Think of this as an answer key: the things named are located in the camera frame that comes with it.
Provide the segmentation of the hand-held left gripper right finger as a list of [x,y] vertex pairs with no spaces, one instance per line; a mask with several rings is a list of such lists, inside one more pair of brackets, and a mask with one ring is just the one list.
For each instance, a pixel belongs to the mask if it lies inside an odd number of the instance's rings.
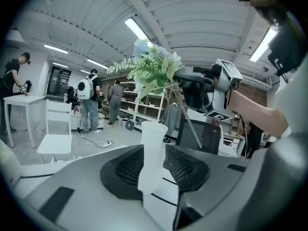
[[248,166],[246,159],[225,157],[176,145],[166,146],[164,168],[178,187],[173,230],[200,222],[210,231],[245,231],[240,210],[226,203]]

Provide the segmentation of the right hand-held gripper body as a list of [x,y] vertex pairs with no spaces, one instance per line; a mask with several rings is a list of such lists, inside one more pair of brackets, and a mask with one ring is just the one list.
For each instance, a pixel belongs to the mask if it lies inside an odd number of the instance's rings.
[[214,75],[214,83],[212,90],[205,95],[207,101],[205,116],[222,122],[234,119],[235,114],[226,109],[225,98],[228,91],[239,86],[243,76],[236,66],[227,60],[217,59],[211,69]]

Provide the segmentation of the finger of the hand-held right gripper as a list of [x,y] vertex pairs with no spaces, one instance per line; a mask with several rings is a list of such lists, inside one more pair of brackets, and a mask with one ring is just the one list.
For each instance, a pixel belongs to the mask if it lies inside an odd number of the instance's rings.
[[213,80],[202,78],[201,82],[182,79],[180,87],[186,106],[199,113],[211,113],[213,111]]
[[196,66],[185,66],[179,68],[174,77],[185,79],[185,80],[202,80],[212,75],[213,69],[211,67],[196,67]]

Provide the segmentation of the pale blue green flowers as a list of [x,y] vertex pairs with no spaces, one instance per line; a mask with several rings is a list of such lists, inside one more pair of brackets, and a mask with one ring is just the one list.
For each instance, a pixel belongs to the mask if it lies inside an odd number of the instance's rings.
[[137,39],[134,43],[133,56],[120,63],[114,62],[106,72],[111,74],[119,70],[129,70],[127,79],[133,79],[136,82],[140,99],[149,93],[159,95],[167,92],[179,105],[199,148],[202,148],[201,141],[187,114],[188,105],[180,90],[182,81],[175,76],[176,71],[182,68],[181,57],[176,52],[170,53],[163,47],[149,46],[148,43],[147,39]]

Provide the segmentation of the white vase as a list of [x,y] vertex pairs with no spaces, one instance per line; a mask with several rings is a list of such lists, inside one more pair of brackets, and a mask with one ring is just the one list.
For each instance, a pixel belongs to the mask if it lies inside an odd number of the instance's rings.
[[168,127],[151,121],[141,124],[141,142],[143,145],[143,168],[139,174],[138,190],[150,195],[156,191],[162,180],[163,174],[163,138]]

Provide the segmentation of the person's right forearm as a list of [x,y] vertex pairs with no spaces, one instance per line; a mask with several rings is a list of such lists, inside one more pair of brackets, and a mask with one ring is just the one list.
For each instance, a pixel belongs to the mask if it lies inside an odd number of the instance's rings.
[[227,108],[247,118],[264,132],[281,137],[288,128],[287,120],[278,108],[264,107],[236,90],[228,90],[226,94]]

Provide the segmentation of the white swivel chair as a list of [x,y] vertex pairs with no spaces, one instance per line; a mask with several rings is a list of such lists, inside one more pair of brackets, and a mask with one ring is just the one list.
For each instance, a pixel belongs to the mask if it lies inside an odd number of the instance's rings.
[[225,157],[240,157],[243,151],[243,138],[238,135],[223,132],[222,127],[218,146],[218,155]]

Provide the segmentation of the grey hanging jacket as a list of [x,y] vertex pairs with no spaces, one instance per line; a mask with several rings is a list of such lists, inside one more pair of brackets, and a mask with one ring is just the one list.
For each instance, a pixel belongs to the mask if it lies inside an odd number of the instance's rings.
[[168,105],[164,111],[162,124],[168,127],[166,135],[172,137],[174,131],[178,131],[181,121],[181,109],[176,105]]

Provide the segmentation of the black mesh office chair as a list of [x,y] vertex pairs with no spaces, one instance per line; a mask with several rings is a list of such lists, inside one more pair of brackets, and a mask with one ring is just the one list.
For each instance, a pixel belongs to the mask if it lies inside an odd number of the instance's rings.
[[202,144],[200,148],[187,119],[182,118],[176,145],[193,150],[218,154],[221,128],[202,121],[191,120],[195,132]]

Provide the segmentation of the white wooden chair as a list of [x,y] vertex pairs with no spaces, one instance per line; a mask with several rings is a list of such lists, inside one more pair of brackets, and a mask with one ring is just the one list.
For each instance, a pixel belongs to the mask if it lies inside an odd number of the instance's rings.
[[[46,100],[46,135],[39,145],[38,154],[69,154],[71,152],[71,106],[71,103]],[[50,134],[49,121],[66,122],[68,124],[68,135]]]

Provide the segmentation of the open white metal shelving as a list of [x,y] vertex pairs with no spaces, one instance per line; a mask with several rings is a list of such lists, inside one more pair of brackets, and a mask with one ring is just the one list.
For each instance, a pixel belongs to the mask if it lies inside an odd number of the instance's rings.
[[135,82],[125,81],[120,84],[123,86],[124,91],[119,114],[134,122],[134,129],[141,131],[143,121],[160,121],[166,106],[169,104],[169,99],[165,92],[159,95],[150,92],[141,99]]

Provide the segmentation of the person's white printed shirt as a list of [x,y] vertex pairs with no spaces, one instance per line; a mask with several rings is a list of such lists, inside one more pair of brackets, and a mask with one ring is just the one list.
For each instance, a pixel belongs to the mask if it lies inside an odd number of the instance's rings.
[[308,231],[308,56],[277,104],[288,128],[265,154],[243,220],[251,231]]

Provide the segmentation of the white pod backpack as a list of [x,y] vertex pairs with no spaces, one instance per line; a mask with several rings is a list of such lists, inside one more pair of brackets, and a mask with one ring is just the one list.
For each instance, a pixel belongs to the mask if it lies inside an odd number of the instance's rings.
[[89,77],[80,80],[77,86],[77,97],[80,100],[89,100],[94,94],[93,82]]

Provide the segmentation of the small plain white table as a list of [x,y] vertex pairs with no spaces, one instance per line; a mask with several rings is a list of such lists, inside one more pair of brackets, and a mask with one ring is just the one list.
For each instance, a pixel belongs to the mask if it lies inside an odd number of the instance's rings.
[[45,96],[36,96],[36,95],[15,95],[11,97],[4,98],[4,112],[5,112],[5,122],[6,122],[6,128],[7,133],[10,141],[10,145],[12,148],[15,147],[15,144],[13,142],[12,138],[12,131],[11,131],[11,125],[10,125],[10,119],[9,119],[9,108],[8,105],[15,105],[15,106],[21,106],[25,107],[26,109],[26,124],[27,124],[27,131],[30,138],[30,143],[33,149],[36,148],[36,145],[34,143],[33,139],[33,132],[31,127],[31,115],[30,115],[30,108],[31,106],[42,103],[45,99]]

